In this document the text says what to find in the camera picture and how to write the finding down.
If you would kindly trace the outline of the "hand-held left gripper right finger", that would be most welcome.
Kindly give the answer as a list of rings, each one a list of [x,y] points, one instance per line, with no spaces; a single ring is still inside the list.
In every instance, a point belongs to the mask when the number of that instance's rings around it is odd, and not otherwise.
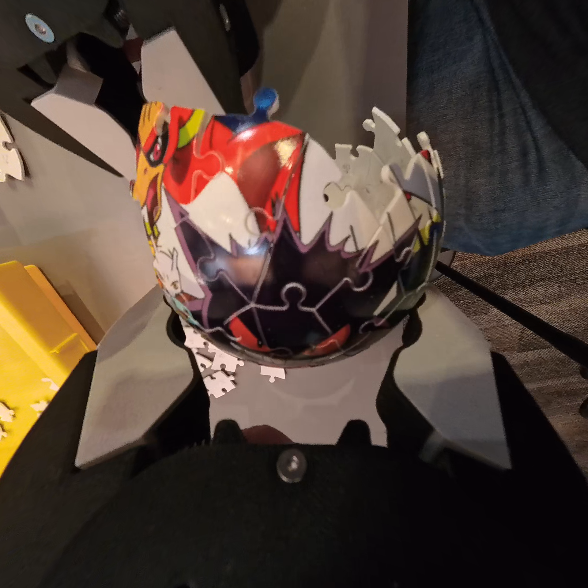
[[[418,340],[399,354],[394,382],[432,427],[418,450],[433,463],[445,450],[511,469],[490,345],[440,292],[417,309]]]

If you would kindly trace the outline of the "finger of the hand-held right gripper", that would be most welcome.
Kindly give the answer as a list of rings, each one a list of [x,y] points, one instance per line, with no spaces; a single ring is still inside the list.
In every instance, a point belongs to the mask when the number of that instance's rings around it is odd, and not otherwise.
[[[175,28],[143,42],[141,80],[147,102],[219,114],[218,99]]]
[[[76,36],[65,55],[55,85],[32,107],[120,176],[134,178],[144,104],[137,71],[122,48],[94,36]]]

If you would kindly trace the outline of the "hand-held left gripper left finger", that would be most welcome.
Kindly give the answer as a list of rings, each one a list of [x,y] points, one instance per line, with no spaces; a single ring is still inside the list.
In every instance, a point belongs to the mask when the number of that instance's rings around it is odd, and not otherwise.
[[[75,466],[87,469],[153,437],[210,441],[210,402],[179,316],[158,286],[98,343]]]

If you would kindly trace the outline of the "long white puzzle piece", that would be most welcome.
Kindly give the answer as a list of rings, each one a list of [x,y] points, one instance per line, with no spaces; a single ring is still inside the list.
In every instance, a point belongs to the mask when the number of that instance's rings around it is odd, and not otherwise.
[[[8,178],[24,181],[26,170],[11,128],[1,114],[1,182],[6,182]]]

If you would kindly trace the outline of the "colourful puzzle ball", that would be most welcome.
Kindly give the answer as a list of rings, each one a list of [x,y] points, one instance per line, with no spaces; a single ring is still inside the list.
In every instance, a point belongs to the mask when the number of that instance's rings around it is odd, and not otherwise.
[[[444,172],[383,111],[373,145],[336,144],[272,118],[147,102],[136,179],[166,303],[230,355],[306,367],[354,356],[417,306],[441,250]]]

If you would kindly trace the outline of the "yellow plastic tray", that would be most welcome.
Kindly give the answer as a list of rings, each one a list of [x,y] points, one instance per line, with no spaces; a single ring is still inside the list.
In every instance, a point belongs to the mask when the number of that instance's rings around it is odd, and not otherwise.
[[[60,388],[96,347],[37,266],[1,264],[1,390],[43,377]],[[1,443],[1,473],[21,443]]]

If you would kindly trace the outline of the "person's blue jeans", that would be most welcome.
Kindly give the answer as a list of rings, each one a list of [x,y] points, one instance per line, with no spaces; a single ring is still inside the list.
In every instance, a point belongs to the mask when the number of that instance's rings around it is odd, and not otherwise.
[[[407,127],[445,173],[443,246],[587,228],[587,1],[410,1]]]

